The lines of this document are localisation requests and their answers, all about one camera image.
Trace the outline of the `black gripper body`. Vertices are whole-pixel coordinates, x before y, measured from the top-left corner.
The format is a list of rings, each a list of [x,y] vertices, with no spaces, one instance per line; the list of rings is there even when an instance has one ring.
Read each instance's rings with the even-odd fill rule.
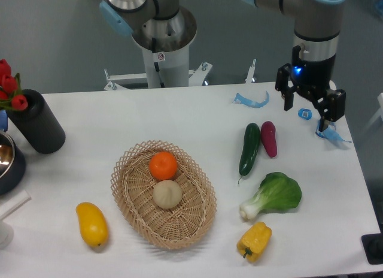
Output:
[[[306,61],[300,58],[301,46],[292,50],[291,81],[298,95],[310,101],[315,109],[325,100],[330,89],[330,79],[335,64],[335,55],[323,61]]]

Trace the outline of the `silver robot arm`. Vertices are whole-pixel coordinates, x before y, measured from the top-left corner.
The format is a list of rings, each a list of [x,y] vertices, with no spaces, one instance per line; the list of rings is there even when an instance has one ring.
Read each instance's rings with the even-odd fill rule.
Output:
[[[291,61],[277,71],[275,88],[284,110],[300,95],[320,114],[325,130],[345,113],[346,94],[330,80],[346,0],[242,0],[294,19]],[[99,9],[116,33],[140,46],[150,88],[189,85],[189,46],[197,25],[179,0],[103,0]]]

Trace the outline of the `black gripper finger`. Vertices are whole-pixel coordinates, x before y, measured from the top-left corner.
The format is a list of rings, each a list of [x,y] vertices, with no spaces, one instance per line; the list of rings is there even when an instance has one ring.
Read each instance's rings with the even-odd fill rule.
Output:
[[[336,122],[345,114],[346,92],[342,89],[327,89],[326,95],[318,103],[318,112],[320,114],[319,131],[327,129],[330,122]]]
[[[295,85],[289,86],[288,82],[291,74],[291,64],[285,64],[278,68],[276,74],[275,90],[281,92],[284,100],[284,110],[289,111],[293,107]]]

